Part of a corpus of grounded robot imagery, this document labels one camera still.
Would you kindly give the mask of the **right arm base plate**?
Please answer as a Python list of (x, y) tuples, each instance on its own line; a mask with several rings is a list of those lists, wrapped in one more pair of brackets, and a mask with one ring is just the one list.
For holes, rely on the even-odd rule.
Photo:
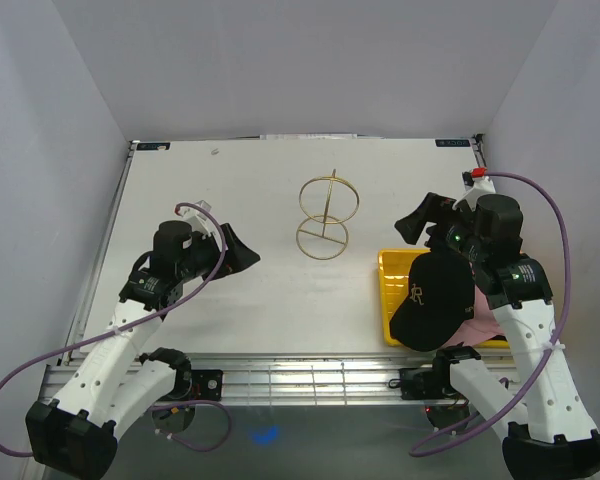
[(401, 368), (396, 378), (388, 381), (389, 389), (398, 390), (402, 400), (460, 400), (467, 390), (456, 390), (451, 385), (452, 369)]

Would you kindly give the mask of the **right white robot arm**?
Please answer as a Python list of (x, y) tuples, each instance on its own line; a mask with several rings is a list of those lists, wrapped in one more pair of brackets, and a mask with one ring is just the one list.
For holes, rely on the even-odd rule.
[[(511, 197), (484, 193), (473, 201), (430, 193), (396, 230), (427, 252), (410, 267), (407, 294), (389, 322), (405, 347), (433, 352), (431, 382), (444, 397), (464, 397), (482, 417), (477, 426), (447, 427), (459, 446), (496, 434), (515, 479), (585, 479), (600, 472), (600, 431), (587, 412), (559, 341), (541, 264), (523, 253), (523, 214)], [(457, 340), (483, 297), (509, 344), (520, 379), (516, 391), (496, 379), (476, 349)]]

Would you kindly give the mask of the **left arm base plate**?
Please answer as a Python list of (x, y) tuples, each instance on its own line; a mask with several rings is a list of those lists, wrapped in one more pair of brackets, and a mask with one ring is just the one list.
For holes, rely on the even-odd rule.
[(160, 402), (179, 400), (220, 401), (224, 372), (219, 369), (177, 371), (175, 385), (159, 398)]

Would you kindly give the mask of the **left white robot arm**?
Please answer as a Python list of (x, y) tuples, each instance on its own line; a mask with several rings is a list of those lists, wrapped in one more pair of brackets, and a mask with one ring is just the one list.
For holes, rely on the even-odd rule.
[(161, 223), (134, 263), (107, 327), (73, 377), (25, 417), (34, 459), (78, 479), (100, 479), (119, 440), (154, 403), (194, 397), (191, 362), (175, 349), (143, 350), (196, 278), (221, 279), (259, 262), (229, 224), (215, 238), (196, 220)]

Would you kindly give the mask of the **black baseball cap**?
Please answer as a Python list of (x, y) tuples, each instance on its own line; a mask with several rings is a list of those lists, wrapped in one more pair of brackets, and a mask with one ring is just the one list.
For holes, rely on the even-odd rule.
[(442, 347), (474, 317), (475, 283), (470, 263), (452, 252), (415, 258), (407, 295), (389, 321), (391, 337), (417, 352)]

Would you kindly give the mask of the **pink baseball cap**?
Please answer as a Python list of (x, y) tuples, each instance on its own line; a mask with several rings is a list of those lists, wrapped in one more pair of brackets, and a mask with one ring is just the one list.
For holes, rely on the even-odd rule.
[(486, 296), (474, 288), (474, 316), (464, 321), (454, 335), (444, 344), (444, 347), (455, 345), (475, 346), (495, 337), (503, 337), (504, 333), (489, 309)]

